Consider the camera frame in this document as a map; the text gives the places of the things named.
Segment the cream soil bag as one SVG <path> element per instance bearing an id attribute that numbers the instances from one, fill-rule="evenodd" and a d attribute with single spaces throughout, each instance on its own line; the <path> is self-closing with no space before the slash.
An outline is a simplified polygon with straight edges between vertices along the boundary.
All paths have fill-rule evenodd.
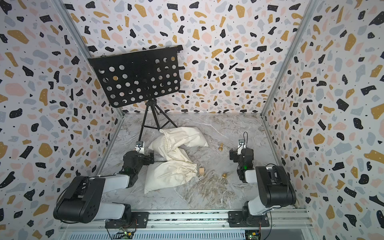
<path id="1" fill-rule="evenodd" d="M 159 153 L 167 161 L 182 161 L 191 163 L 185 150 L 179 147 L 208 147 L 209 144 L 196 127 L 180 127 L 174 129 L 160 129 L 162 134 L 156 138 L 150 145 L 149 149 Z"/>

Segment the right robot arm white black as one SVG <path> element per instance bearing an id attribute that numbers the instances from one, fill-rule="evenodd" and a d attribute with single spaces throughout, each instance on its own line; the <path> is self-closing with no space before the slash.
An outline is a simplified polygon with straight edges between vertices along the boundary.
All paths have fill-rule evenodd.
<path id="1" fill-rule="evenodd" d="M 272 218 L 268 212 L 293 206 L 297 197 L 295 190 L 282 166 L 268 164 L 254 166 L 254 150 L 238 147 L 230 150 L 230 160 L 238 164 L 239 180 L 247 184 L 256 184 L 259 195 L 247 201 L 241 211 L 228 212 L 231 228 L 262 228 L 271 227 Z"/>

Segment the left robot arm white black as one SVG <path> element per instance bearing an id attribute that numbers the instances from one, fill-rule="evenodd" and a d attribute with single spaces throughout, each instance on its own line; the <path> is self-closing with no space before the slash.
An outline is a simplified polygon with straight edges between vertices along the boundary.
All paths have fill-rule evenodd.
<path id="1" fill-rule="evenodd" d="M 88 224 L 105 221 L 106 229 L 147 226 L 149 212 L 133 212 L 129 204 L 102 202 L 104 193 L 134 186 L 142 167 L 154 164 L 154 152 L 129 151 L 123 156 L 123 167 L 117 174 L 75 177 L 59 196 L 53 216 L 66 224 Z"/>

